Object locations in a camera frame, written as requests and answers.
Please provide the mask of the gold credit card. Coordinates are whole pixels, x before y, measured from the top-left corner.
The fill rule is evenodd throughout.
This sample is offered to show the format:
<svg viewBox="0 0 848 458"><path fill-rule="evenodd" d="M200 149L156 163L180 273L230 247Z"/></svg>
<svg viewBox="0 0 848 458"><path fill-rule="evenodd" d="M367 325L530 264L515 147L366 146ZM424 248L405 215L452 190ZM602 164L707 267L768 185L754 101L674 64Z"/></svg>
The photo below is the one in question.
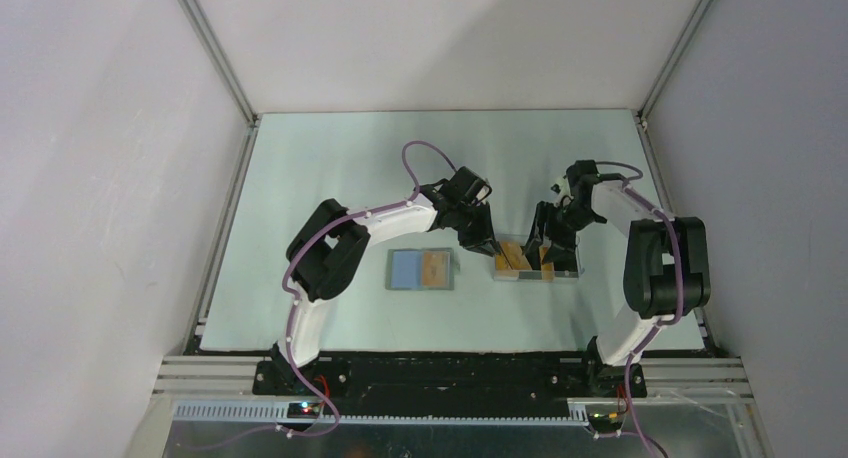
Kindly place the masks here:
<svg viewBox="0 0 848 458"><path fill-rule="evenodd" d="M423 251L421 255L421 286L426 289L447 289L451 284L451 253L444 250Z"/></svg>

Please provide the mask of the clear plastic card box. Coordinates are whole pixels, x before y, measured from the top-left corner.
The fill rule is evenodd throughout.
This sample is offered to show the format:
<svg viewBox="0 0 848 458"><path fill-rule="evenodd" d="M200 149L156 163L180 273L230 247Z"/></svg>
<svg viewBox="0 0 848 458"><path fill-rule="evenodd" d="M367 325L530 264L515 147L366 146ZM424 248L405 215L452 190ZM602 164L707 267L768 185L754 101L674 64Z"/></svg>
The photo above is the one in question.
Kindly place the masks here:
<svg viewBox="0 0 848 458"><path fill-rule="evenodd" d="M494 257L492 276L495 281L566 283L578 280L584 273L577 252L561 261L543 263L549 251L547 245L541 245L535 254L527 256L523 250L526 239L521 236L501 234L496 239L505 255Z"/></svg>

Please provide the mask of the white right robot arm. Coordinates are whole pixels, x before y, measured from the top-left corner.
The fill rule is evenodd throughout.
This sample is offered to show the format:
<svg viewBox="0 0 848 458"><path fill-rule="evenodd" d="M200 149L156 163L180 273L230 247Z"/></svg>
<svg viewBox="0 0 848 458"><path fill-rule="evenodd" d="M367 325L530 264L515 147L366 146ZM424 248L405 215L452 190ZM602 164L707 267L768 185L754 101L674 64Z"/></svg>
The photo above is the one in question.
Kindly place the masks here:
<svg viewBox="0 0 848 458"><path fill-rule="evenodd" d="M578 160L552 186L557 197L536 206L522 249L531 262L547 265L576 253L577 234L590 225L611 224L627 240L622 288L625 306L611 329L593 337L581 370L585 389L606 396L622 381L620 368L635 365L660 332L680 322L711 297L705 223L676 217L639 193L638 168L626 177L603 173L603 162Z"/></svg>

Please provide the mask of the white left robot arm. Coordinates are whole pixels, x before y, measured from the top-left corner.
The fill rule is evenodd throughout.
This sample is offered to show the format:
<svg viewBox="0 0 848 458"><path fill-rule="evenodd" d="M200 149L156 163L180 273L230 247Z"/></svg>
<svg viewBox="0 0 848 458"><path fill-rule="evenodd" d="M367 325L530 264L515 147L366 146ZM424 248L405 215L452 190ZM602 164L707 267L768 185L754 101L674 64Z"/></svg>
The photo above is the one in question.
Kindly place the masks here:
<svg viewBox="0 0 848 458"><path fill-rule="evenodd" d="M353 281L367 249L410 234L451 229L467 251L502 252L491 219L491 185L467 167L449 179L417 185L399 202L352 211L335 199L319 204L290 243L282 288L292 295L285 331L277 345L285 357L277 380L292 394L316 381L311 363L321 350L330 305Z"/></svg>

